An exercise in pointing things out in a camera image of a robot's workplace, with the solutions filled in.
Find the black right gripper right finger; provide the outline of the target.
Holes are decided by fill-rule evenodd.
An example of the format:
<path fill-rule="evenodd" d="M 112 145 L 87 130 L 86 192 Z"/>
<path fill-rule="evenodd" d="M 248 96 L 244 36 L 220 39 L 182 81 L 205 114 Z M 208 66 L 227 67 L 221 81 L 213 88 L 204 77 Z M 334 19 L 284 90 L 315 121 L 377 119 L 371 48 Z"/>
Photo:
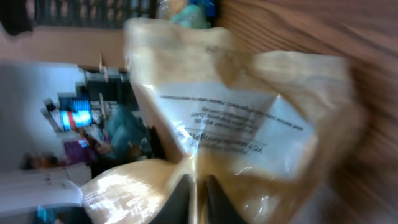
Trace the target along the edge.
<path fill-rule="evenodd" d="M 246 224 L 214 175 L 205 181 L 205 221 L 207 224 Z"/>

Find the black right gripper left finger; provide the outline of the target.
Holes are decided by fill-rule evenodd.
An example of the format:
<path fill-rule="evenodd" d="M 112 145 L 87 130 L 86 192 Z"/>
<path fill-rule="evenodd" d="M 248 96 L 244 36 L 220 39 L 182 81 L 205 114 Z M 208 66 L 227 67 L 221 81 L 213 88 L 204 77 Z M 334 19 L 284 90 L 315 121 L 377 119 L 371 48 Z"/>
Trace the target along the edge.
<path fill-rule="evenodd" d="M 149 224 L 188 224 L 192 179 L 184 174 Z"/>

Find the beige paper bag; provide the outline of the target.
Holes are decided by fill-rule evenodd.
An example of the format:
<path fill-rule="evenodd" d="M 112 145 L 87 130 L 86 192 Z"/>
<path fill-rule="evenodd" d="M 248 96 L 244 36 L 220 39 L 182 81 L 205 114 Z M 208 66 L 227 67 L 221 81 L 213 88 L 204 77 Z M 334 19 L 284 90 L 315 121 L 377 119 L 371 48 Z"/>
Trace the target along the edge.
<path fill-rule="evenodd" d="M 124 35 L 131 84 L 167 160 L 85 184 L 93 223 L 149 223 L 184 174 L 188 223 L 206 223 L 209 175 L 246 223 L 288 223 L 361 138 L 366 115 L 342 58 L 250 55 L 227 29 L 161 19 L 131 19 Z"/>

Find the blue Oreo cookie pack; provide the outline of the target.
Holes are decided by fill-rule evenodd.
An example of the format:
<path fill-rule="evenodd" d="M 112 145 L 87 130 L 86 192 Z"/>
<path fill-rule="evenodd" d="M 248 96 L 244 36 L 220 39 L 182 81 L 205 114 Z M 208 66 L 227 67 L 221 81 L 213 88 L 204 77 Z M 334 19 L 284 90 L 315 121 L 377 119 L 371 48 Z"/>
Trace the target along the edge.
<path fill-rule="evenodd" d="M 197 6 L 201 6 L 204 9 L 206 17 L 216 17 L 217 16 L 217 0 L 189 0 L 189 4 L 194 4 Z"/>

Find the teal snack packet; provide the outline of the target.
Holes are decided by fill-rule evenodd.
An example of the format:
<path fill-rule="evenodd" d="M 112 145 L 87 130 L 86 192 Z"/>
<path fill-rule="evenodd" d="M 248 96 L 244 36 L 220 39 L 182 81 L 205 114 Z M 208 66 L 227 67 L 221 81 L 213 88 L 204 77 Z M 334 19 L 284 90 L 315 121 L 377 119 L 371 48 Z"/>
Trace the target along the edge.
<path fill-rule="evenodd" d="M 185 6 L 181 12 L 171 17 L 171 21 L 174 24 L 190 29 L 210 28 L 204 8 L 194 4 Z"/>

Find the dark grey plastic basket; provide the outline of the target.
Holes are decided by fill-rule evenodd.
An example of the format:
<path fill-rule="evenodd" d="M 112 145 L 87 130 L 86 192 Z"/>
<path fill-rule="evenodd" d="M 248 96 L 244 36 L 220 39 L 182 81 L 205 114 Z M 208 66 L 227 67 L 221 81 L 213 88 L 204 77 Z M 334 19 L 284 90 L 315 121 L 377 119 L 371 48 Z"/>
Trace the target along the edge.
<path fill-rule="evenodd" d="M 122 29 L 131 18 L 155 18 L 157 0 L 33 0 L 40 26 Z"/>

